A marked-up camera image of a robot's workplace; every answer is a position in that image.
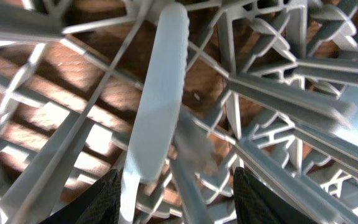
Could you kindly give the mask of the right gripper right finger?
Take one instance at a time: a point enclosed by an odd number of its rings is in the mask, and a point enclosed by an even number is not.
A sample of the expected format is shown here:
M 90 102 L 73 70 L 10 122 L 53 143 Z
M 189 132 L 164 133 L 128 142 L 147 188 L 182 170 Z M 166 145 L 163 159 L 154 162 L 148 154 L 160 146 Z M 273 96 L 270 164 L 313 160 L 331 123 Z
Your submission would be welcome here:
M 235 169 L 233 191 L 238 223 L 314 223 L 242 167 Z

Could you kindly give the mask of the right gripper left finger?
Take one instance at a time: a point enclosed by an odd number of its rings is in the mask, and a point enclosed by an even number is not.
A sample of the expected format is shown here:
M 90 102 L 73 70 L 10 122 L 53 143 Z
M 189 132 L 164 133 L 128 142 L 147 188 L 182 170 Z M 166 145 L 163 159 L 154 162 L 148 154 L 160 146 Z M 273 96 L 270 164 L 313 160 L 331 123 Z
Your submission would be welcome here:
M 119 171 L 112 169 L 72 203 L 46 218 L 40 224 L 117 224 L 121 205 L 120 197 Z

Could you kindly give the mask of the white plastic knife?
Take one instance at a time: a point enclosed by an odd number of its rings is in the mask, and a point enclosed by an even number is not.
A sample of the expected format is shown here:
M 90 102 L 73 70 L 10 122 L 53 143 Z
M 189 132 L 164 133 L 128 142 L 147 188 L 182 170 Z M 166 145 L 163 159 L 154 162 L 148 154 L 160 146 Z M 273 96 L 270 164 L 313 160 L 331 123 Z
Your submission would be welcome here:
M 158 179 L 171 145 L 183 96 L 189 23 L 180 3 L 160 13 L 122 172 L 119 223 L 132 223 L 138 186 Z

